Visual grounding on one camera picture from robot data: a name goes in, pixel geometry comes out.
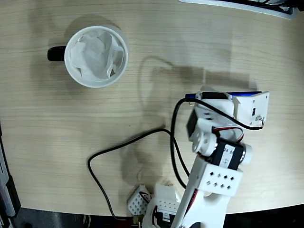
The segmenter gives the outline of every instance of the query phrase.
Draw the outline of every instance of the dark floor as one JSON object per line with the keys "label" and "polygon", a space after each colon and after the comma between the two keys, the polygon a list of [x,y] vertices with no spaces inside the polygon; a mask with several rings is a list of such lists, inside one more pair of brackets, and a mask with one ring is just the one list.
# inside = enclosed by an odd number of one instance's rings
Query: dark floor
{"label": "dark floor", "polygon": [[[224,228],[299,228],[304,205],[259,212],[226,215]],[[15,228],[130,228],[132,220],[119,222],[107,216],[83,216],[21,208]]]}

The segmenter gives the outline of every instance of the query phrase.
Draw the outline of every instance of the wire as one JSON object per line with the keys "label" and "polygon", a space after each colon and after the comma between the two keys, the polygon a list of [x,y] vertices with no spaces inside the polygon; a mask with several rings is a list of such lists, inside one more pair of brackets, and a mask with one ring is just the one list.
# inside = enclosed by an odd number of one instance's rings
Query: wire
{"label": "wire", "polygon": [[[166,132],[167,134],[170,135],[170,142],[171,142],[171,140],[172,140],[172,143],[175,145],[177,154],[178,154],[179,159],[180,159],[180,162],[181,162],[181,165],[183,166],[183,168],[184,168],[185,172],[187,173],[187,175],[189,175],[189,171],[187,170],[187,167],[186,167],[186,165],[185,165],[185,163],[184,163],[184,161],[183,161],[183,159],[182,159],[181,152],[180,152],[180,150],[179,150],[179,148],[178,148],[178,144],[177,144],[175,138],[172,137],[170,131],[168,131],[167,129],[155,129],[155,130],[146,132],[146,133],[144,133],[144,134],[142,134],[142,135],[140,135],[140,136],[138,136],[138,137],[136,137],[136,138],[134,138],[134,139],[131,139],[131,140],[125,142],[125,143],[122,143],[122,144],[120,144],[120,145],[118,145],[118,146],[115,146],[115,147],[112,147],[112,148],[109,148],[109,149],[100,151],[100,152],[98,152],[98,153],[95,153],[95,154],[93,154],[91,157],[89,157],[89,159],[87,160],[87,167],[88,167],[88,169],[89,169],[89,172],[90,172],[91,176],[93,177],[93,179],[95,180],[95,182],[96,182],[96,184],[98,185],[98,187],[100,188],[101,192],[103,193],[104,198],[105,198],[105,200],[106,200],[106,202],[107,202],[107,204],[108,204],[109,210],[110,210],[110,212],[111,212],[111,215],[112,215],[113,218],[116,219],[116,220],[125,221],[125,219],[118,219],[118,218],[115,216],[115,214],[114,214],[114,212],[113,212],[113,209],[112,209],[111,202],[110,202],[110,200],[109,200],[109,198],[108,198],[108,196],[107,196],[107,194],[106,194],[104,188],[102,187],[102,185],[100,184],[100,182],[98,181],[97,177],[95,176],[95,174],[94,174],[94,172],[93,172],[93,170],[92,170],[91,161],[92,161],[95,157],[97,157],[97,156],[99,156],[99,155],[102,155],[102,154],[108,153],[108,152],[110,152],[110,151],[114,151],[114,150],[120,149],[120,148],[125,147],[125,146],[127,146],[127,145],[130,145],[130,144],[132,144],[132,143],[134,143],[134,142],[136,142],[136,141],[138,141],[138,140],[140,140],[140,139],[142,139],[142,138],[144,138],[144,137],[147,137],[147,136],[149,136],[149,135],[151,135],[151,134],[158,133],[158,132]],[[176,168],[175,159],[172,159],[172,157],[171,157],[171,160],[172,160],[172,165],[173,165],[173,169],[174,169],[174,168]],[[175,173],[176,177],[179,177],[179,178],[180,178],[177,169],[174,171],[174,173]]]}
{"label": "wire", "polygon": [[244,138],[244,131],[240,127],[234,127],[234,126],[217,127],[213,129],[213,132],[220,132],[220,131],[233,130],[233,129],[239,129],[241,131],[241,135],[236,140],[236,142],[239,143]]}
{"label": "wire", "polygon": [[204,101],[195,99],[195,98],[183,98],[183,99],[179,100],[178,103],[175,105],[175,108],[174,108],[174,111],[173,111],[173,114],[172,114],[171,137],[170,137],[170,152],[171,152],[171,160],[172,160],[172,166],[173,166],[173,170],[174,170],[175,176],[176,176],[177,180],[179,181],[180,185],[183,188],[186,188],[186,184],[182,181],[181,177],[178,174],[178,170],[176,168],[175,158],[174,158],[174,133],[175,133],[175,123],[176,123],[177,113],[179,111],[179,108],[180,108],[181,104],[183,104],[185,102],[187,102],[187,103],[197,103],[197,104],[203,105],[203,106],[211,109],[212,111],[214,111],[214,112],[222,115],[223,117],[229,119],[230,121],[234,122],[235,124],[237,124],[237,125],[239,125],[239,126],[241,126],[243,128],[246,128],[248,130],[257,131],[257,130],[261,130],[264,127],[263,124],[262,124],[261,127],[247,126],[246,124],[243,124],[240,121],[237,121],[233,117],[227,115],[226,113],[224,113],[221,110],[213,107],[212,105],[210,105],[210,104],[208,104],[208,103],[206,103]]}
{"label": "wire", "polygon": [[140,196],[142,197],[142,199],[146,202],[146,203],[149,203],[149,201],[144,197],[144,195],[147,195],[147,196],[149,196],[149,200],[151,200],[151,196],[148,194],[148,193],[145,193],[145,192],[143,192],[143,191],[140,191],[139,192],[139,194],[140,194]]}

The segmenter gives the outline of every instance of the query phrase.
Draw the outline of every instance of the paper coffee filter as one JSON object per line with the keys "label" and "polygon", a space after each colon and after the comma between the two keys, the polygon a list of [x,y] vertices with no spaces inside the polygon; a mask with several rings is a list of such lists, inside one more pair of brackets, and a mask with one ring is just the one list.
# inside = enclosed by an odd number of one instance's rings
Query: paper coffee filter
{"label": "paper coffee filter", "polygon": [[116,38],[102,29],[82,35],[70,50],[71,64],[81,77],[98,82],[109,79],[122,65],[124,49]]}

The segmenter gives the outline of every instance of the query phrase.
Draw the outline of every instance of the red wire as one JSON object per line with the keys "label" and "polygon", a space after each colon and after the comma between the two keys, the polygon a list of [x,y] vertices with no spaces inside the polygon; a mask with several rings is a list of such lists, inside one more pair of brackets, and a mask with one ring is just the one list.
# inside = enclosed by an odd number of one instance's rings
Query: red wire
{"label": "red wire", "polygon": [[185,214],[187,214],[188,210],[189,210],[190,207],[192,206],[192,204],[193,204],[193,202],[194,202],[195,197],[196,197],[197,194],[198,194],[198,190],[195,189],[195,190],[194,190],[194,193],[193,193],[193,195],[192,195],[192,198],[191,198],[191,200],[190,200],[190,203],[188,204],[188,207],[187,207],[187,210],[186,210],[186,213],[185,213]]}

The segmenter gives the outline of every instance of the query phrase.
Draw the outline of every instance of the wood grain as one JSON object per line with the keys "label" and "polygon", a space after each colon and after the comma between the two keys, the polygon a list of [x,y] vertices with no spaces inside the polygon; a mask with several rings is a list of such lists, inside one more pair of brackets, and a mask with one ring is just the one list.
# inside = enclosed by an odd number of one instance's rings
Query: wood grain
{"label": "wood grain", "polygon": [[[0,3],[0,121],[9,169],[26,208],[109,215],[87,158],[143,131],[170,126],[175,103],[203,84],[268,90],[268,121],[246,132],[254,157],[229,213],[304,203],[304,15],[295,20],[177,0],[8,0]],[[78,85],[50,47],[78,30],[113,24],[130,61],[115,84]],[[181,108],[177,139],[194,160]],[[138,184],[173,183],[168,136],[103,155],[93,169],[114,211]]]}

